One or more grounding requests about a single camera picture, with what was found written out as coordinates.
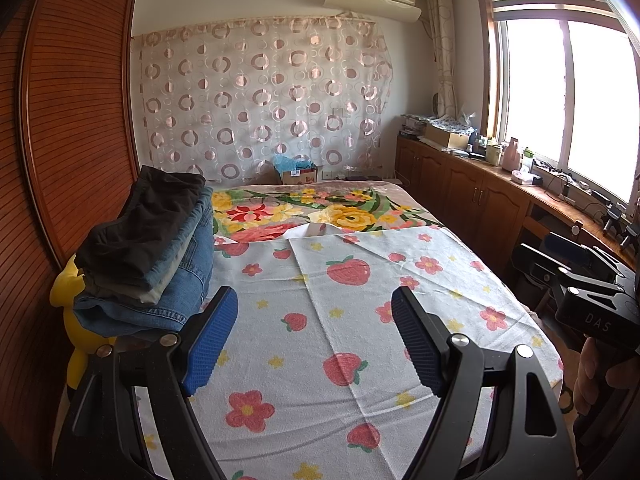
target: window pane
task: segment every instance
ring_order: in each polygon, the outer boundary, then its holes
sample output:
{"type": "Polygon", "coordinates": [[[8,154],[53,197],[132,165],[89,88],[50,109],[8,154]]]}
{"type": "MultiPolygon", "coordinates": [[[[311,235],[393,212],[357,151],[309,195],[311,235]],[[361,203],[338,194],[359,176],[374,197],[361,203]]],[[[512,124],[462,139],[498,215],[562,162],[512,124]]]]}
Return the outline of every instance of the window pane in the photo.
{"type": "Polygon", "coordinates": [[[626,34],[569,22],[575,112],[569,168],[628,202],[638,158],[640,105],[626,34]]]}
{"type": "Polygon", "coordinates": [[[558,20],[508,20],[506,139],[558,161],[564,132],[564,46],[558,20]]]}

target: patterned curtain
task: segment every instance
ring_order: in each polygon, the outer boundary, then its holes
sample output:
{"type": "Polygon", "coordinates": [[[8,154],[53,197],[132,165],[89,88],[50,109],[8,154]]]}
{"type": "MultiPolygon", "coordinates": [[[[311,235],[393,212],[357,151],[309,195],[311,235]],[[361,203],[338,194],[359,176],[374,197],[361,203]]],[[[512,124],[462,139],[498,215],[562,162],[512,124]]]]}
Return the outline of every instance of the patterned curtain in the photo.
{"type": "Polygon", "coordinates": [[[456,118],[458,110],[453,88],[456,65],[456,41],[451,0],[427,0],[433,49],[438,63],[438,117],[456,118]]]}
{"type": "Polygon", "coordinates": [[[157,168],[233,186],[273,171],[274,154],[335,170],[378,164],[392,67],[375,22],[233,20],[152,32],[133,45],[134,106],[144,108],[136,127],[146,129],[157,168]]]}

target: gray folded garment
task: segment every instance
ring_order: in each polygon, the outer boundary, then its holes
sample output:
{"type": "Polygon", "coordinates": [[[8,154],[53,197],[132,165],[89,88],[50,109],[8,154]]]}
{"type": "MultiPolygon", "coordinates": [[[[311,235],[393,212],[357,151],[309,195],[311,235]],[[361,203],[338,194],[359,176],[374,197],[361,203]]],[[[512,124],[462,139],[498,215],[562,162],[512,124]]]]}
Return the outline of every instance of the gray folded garment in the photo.
{"type": "Polygon", "coordinates": [[[197,226],[198,224],[196,222],[193,229],[188,233],[184,242],[180,245],[177,253],[175,253],[175,256],[169,263],[166,273],[162,276],[158,284],[151,290],[143,290],[142,288],[134,285],[119,283],[108,276],[94,274],[88,270],[84,270],[84,276],[82,277],[84,279],[84,291],[96,298],[113,298],[115,296],[123,303],[127,303],[132,306],[155,305],[160,301],[162,293],[166,289],[166,286],[169,285],[175,271],[178,269],[197,226]]]}

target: metal bolt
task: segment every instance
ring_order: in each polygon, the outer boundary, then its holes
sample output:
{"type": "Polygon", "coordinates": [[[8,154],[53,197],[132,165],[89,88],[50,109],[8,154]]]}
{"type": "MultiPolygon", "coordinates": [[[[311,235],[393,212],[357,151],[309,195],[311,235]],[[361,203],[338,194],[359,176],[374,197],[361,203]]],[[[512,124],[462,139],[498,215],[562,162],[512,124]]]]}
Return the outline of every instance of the metal bolt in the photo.
{"type": "Polygon", "coordinates": [[[108,357],[111,355],[111,352],[113,352],[113,346],[111,345],[102,345],[100,347],[98,347],[98,349],[95,351],[95,354],[98,357],[108,357]]]}
{"type": "Polygon", "coordinates": [[[451,342],[455,346],[466,346],[469,344],[469,338],[464,334],[454,334],[451,336],[451,342]]]}
{"type": "Polygon", "coordinates": [[[527,345],[516,346],[516,352],[520,357],[524,357],[525,359],[529,359],[533,355],[533,350],[527,345]]]}
{"type": "Polygon", "coordinates": [[[173,346],[178,342],[178,336],[175,334],[165,334],[160,338],[162,346],[173,346]]]}

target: wooden wardrobe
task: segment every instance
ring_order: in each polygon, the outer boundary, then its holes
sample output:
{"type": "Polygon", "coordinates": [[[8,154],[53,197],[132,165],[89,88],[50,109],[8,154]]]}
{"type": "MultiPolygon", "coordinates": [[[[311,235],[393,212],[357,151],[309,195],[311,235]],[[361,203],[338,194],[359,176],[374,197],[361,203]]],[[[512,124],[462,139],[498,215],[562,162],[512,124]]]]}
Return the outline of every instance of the wooden wardrobe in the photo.
{"type": "Polygon", "coordinates": [[[0,36],[0,424],[41,472],[71,352],[49,289],[138,172],[134,0],[24,0],[0,36]]]}

